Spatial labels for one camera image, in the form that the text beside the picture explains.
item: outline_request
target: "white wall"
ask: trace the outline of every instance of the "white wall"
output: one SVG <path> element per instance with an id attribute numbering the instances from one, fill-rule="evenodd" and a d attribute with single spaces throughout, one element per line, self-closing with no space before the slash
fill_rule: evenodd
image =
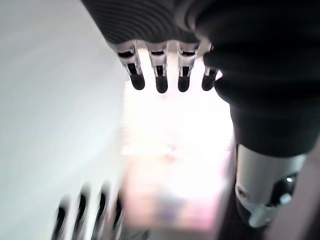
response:
<path id="1" fill-rule="evenodd" d="M 80 1 L 1 1 L 1 240 L 49 239 L 64 194 L 118 181 L 127 79 Z"/>

